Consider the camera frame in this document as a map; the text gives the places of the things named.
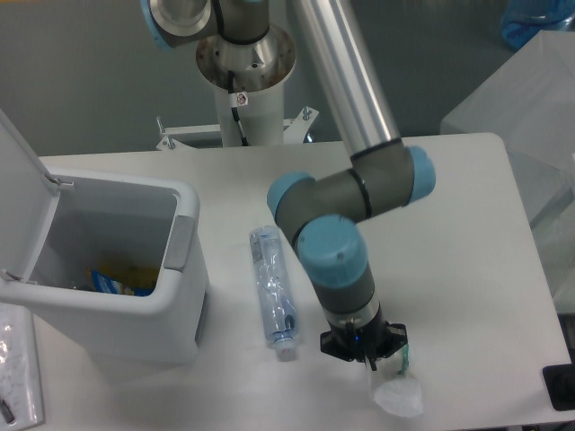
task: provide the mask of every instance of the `white box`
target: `white box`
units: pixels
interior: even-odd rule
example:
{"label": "white box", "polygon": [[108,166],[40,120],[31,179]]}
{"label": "white box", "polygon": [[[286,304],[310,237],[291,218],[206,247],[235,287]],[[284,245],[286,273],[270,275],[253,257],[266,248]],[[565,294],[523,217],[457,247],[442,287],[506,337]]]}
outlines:
{"label": "white box", "polygon": [[[188,362],[208,273],[188,184],[48,171],[0,110],[0,301],[24,305],[86,349]],[[89,268],[159,268],[145,297],[73,290]]]}

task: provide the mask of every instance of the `screw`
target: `screw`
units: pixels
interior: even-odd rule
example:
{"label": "screw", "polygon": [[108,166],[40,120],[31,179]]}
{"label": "screw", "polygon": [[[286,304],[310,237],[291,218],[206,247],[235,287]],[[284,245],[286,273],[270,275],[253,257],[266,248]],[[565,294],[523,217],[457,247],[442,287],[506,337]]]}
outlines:
{"label": "screw", "polygon": [[309,106],[306,106],[306,107],[304,108],[304,120],[305,120],[305,121],[308,121],[310,115],[312,115],[312,110],[311,110],[311,108],[310,108]]}

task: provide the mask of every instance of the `black object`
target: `black object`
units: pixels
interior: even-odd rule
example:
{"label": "black object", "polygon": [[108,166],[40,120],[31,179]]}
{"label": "black object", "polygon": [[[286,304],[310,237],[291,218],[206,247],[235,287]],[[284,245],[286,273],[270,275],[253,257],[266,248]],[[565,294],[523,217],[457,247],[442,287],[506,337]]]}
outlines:
{"label": "black object", "polygon": [[10,406],[8,406],[5,400],[0,402],[0,411],[2,411],[2,416],[4,417],[6,424],[10,425],[15,422],[16,418],[14,417],[14,414],[10,410]]}
{"label": "black object", "polygon": [[320,349],[326,355],[352,362],[369,362],[372,371],[376,360],[387,358],[407,344],[407,329],[399,323],[381,320],[381,309],[370,323],[355,328],[348,323],[345,329],[332,326],[320,336]]}
{"label": "black object", "polygon": [[565,429],[566,427],[568,427],[569,425],[571,425],[573,423],[573,421],[571,422],[565,422],[563,424],[558,425],[557,427],[555,427],[554,429],[552,429],[551,431],[562,431],[563,429]]}
{"label": "black object", "polygon": [[575,409],[575,365],[546,366],[543,369],[543,378],[554,409]]}

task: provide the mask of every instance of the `trash bin lid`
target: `trash bin lid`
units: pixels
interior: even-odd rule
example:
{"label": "trash bin lid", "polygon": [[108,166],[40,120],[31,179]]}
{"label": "trash bin lid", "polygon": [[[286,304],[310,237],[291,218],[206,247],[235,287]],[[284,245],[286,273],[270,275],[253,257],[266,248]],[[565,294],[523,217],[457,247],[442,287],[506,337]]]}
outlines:
{"label": "trash bin lid", "polygon": [[58,185],[52,181],[0,110],[0,286],[27,280],[36,264],[58,205]]}

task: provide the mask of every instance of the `white table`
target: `white table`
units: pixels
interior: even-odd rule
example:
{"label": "white table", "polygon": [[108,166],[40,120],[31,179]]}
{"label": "white table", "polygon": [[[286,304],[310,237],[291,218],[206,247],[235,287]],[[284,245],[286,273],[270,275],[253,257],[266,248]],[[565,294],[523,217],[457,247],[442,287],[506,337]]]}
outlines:
{"label": "white table", "polygon": [[493,135],[406,142],[428,150],[435,191],[360,230],[385,317],[407,325],[422,416],[385,414],[368,398],[363,365],[320,352],[328,324],[288,249],[301,344],[293,362],[265,347],[248,232],[273,222],[265,198],[280,174],[349,167],[341,144],[314,144],[43,159],[191,183],[212,286],[192,365],[90,356],[37,319],[42,430],[448,430],[575,419],[554,411],[544,388],[542,368],[569,356],[503,144]]}

